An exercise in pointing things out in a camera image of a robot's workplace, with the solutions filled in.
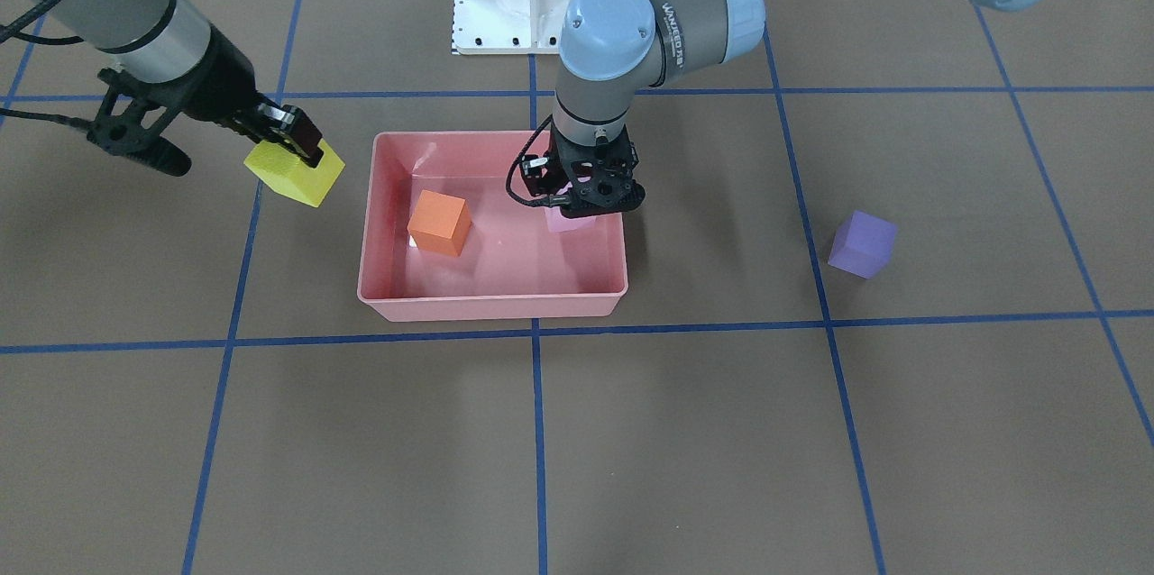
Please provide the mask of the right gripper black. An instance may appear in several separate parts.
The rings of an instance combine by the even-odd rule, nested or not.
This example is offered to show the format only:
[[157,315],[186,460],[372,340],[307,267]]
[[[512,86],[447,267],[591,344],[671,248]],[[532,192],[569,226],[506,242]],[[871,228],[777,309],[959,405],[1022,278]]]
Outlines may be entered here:
[[323,135],[309,115],[294,105],[264,102],[252,61],[216,27],[205,57],[183,77],[144,85],[160,105],[177,106],[198,122],[219,124],[252,143],[270,142],[309,169],[323,158]]

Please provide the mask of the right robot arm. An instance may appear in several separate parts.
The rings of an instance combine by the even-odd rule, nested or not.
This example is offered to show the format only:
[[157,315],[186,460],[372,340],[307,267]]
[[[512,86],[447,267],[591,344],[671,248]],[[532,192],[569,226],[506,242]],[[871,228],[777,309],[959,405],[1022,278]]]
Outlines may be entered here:
[[314,169],[321,132],[301,109],[257,90],[252,62],[189,0],[30,0],[3,27],[21,36],[46,14],[113,62],[100,70],[107,91],[93,119],[65,118],[104,152],[168,176],[190,159],[162,135],[177,115],[219,124],[256,143],[273,143]]

